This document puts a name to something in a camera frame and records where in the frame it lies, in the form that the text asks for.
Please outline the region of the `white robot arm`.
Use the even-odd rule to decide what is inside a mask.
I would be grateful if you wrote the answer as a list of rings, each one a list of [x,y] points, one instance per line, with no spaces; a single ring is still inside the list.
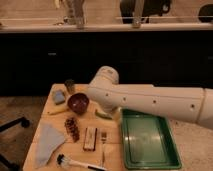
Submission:
[[[119,120],[119,107],[171,118],[213,130],[213,89],[120,84],[118,72],[102,66],[86,89],[87,96]]]

